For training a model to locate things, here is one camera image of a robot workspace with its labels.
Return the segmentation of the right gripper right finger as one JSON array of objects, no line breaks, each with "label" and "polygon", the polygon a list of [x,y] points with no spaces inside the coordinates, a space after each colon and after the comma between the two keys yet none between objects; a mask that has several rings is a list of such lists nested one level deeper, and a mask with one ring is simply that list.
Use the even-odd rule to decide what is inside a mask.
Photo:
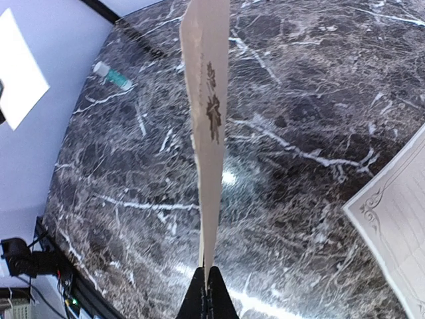
[{"label": "right gripper right finger", "polygon": [[237,319],[235,307],[217,266],[212,266],[209,272],[207,303],[207,318]]}]

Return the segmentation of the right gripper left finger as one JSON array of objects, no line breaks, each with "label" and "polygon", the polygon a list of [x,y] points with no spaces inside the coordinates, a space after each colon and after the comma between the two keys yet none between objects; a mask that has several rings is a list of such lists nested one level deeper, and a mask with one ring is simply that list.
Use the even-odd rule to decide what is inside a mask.
[{"label": "right gripper left finger", "polygon": [[178,319],[206,319],[207,291],[204,268],[199,267],[191,279],[189,288],[178,312]]}]

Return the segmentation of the beige ornate letter sheet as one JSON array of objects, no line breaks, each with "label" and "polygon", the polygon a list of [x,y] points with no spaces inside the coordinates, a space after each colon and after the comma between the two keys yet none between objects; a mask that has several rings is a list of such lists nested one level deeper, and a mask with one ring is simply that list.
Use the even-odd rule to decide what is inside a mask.
[{"label": "beige ornate letter sheet", "polygon": [[214,261],[228,92],[229,1],[191,1],[180,25],[201,208],[199,264]]}]

